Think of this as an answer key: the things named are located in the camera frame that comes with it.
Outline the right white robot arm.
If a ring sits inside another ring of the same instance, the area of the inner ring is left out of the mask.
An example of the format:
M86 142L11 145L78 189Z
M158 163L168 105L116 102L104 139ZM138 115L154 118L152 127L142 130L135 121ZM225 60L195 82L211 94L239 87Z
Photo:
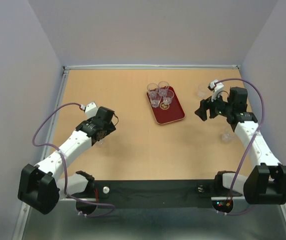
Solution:
M195 114L206 121L224 116L242 142L253 170L248 177L221 171L215 176L213 191L224 195L229 190L242 194L251 205L283 205L286 203L286 165L273 155L260 132L256 116L247 110L248 92L232 87L226 101L221 96L224 86L210 88L212 96L203 99Z

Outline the clear faceted glass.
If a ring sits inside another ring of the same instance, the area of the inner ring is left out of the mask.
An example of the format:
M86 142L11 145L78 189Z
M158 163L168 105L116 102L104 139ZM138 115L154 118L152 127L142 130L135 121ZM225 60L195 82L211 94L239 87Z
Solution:
M154 98L158 94L158 85L155 83L150 83L147 85L147 94L150 99Z

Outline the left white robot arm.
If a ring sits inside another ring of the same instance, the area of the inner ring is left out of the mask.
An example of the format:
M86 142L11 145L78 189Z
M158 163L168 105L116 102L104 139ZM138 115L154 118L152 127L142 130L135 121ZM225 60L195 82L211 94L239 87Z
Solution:
M18 199L44 215L50 213L59 200L65 197L82 202L74 196L78 193L83 197L94 194L96 200L89 201L88 205L95 209L115 209L110 203L99 202L98 188L92 175L80 170L68 176L67 168L82 153L116 130L112 122L116 114L93 102L88 105L78 104L78 107L85 112L87 119L75 128L61 146L46 143L45 146L53 148L54 152L35 165L27 164L20 174Z

